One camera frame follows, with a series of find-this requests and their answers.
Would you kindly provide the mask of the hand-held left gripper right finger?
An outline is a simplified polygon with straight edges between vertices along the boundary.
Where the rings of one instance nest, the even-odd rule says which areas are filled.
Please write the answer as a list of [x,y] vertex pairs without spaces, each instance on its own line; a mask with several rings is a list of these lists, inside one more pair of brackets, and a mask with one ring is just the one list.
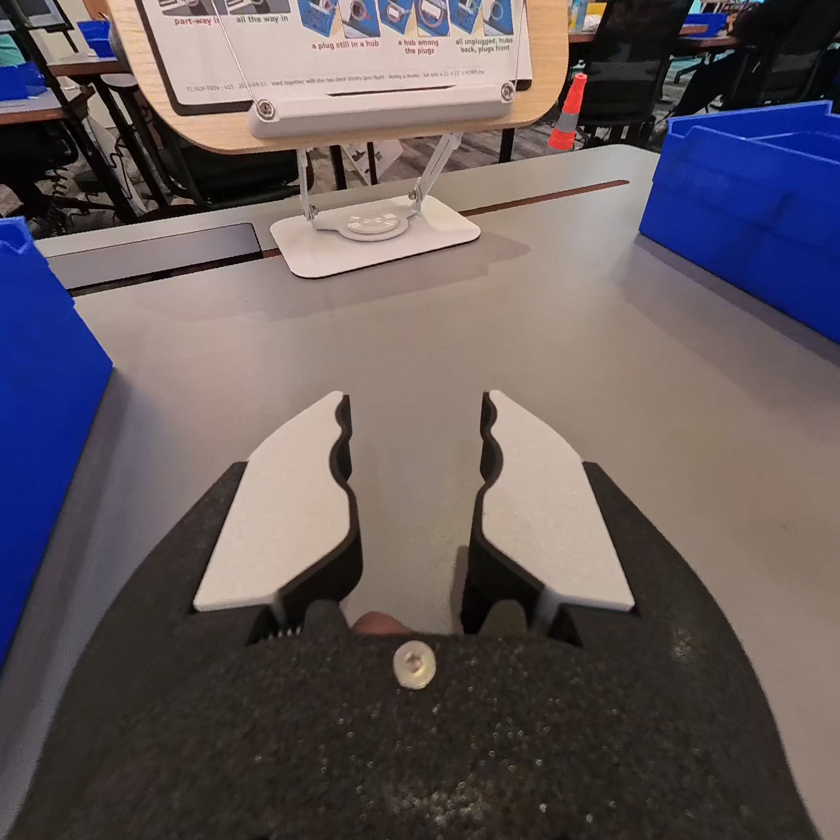
[[526,628],[545,634],[567,607],[630,614],[634,595],[575,449],[499,390],[482,395],[479,435],[464,632],[477,634],[501,602],[514,602]]

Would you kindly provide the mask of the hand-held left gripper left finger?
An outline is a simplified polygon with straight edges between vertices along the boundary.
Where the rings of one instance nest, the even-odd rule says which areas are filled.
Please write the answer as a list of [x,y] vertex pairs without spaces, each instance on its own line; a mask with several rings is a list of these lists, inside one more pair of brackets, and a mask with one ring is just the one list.
[[352,592],[363,561],[351,435],[350,398],[331,392],[252,452],[195,593],[197,612],[304,613]]

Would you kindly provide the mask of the black office chair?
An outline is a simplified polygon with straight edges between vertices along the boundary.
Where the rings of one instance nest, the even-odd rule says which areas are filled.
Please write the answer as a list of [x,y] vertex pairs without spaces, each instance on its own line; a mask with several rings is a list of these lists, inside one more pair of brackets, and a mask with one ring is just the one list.
[[[675,35],[691,1],[610,1],[596,32],[618,34],[667,28]],[[678,39],[633,43],[594,42],[584,62],[587,82],[579,116],[584,147],[649,137],[665,76]]]
[[160,140],[155,167],[168,189],[210,211],[298,196],[301,176],[294,151],[220,154],[205,150],[154,118]]

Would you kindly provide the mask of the black tripod with sheet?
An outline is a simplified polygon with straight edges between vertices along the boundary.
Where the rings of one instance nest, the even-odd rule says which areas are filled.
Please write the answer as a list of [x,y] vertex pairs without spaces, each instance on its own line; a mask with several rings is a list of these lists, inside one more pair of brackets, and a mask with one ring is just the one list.
[[369,143],[345,143],[340,146],[344,157],[367,185],[379,184],[384,175],[403,155],[399,140],[379,140]]

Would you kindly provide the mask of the orange cone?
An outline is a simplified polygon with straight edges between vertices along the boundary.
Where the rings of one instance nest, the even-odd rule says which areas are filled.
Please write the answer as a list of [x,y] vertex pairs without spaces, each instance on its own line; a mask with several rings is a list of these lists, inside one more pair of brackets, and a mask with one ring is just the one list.
[[549,137],[547,153],[560,154],[573,150],[586,82],[585,73],[574,74],[570,89],[563,100],[560,116]]

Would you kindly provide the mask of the printed instruction sheet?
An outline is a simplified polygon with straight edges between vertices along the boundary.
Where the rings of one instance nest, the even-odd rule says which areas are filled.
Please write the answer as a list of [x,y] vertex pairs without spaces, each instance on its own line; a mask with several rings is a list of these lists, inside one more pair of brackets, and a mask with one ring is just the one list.
[[172,108],[532,80],[526,2],[135,2]]

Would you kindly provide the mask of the wooden office desk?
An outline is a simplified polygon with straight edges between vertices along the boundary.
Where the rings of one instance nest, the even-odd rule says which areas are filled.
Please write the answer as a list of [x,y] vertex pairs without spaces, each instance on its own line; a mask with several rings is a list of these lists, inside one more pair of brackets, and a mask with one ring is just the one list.
[[683,38],[688,39],[689,42],[699,43],[702,39],[726,37],[726,27],[720,26],[719,29],[714,29],[708,23],[705,24],[683,24],[675,35],[669,35],[667,28],[654,28],[651,31],[646,29],[639,29],[631,31],[628,34],[618,34],[616,31],[607,29],[604,33],[598,34],[595,31],[589,32],[573,32],[569,33],[570,46],[588,46],[594,42],[604,43],[633,43],[634,41],[645,41],[652,39],[654,42],[674,40]]

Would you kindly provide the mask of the black sign stand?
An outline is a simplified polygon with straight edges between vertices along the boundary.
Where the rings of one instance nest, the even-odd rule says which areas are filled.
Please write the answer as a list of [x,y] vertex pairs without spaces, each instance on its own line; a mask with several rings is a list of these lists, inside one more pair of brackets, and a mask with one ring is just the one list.
[[60,82],[49,69],[47,60],[31,35],[31,29],[16,2],[2,1],[1,6],[27,56],[35,62],[38,71],[43,75],[47,88],[58,103],[60,120],[66,125],[79,152],[82,153],[98,178],[100,185],[103,186],[111,201],[113,211],[125,224],[138,222],[140,220],[139,215],[135,212],[133,205],[121,188],[116,175],[112,172],[99,147],[91,140],[91,136],[81,118],[83,107],[70,102],[68,99]]

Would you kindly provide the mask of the small blue plastic bin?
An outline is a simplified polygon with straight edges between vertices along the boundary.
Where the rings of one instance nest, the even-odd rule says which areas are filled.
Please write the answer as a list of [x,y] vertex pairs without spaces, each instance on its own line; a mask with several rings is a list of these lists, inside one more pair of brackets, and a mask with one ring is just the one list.
[[110,43],[111,23],[109,20],[106,18],[80,20],[77,22],[77,28],[87,46],[96,57],[103,59],[115,58]]

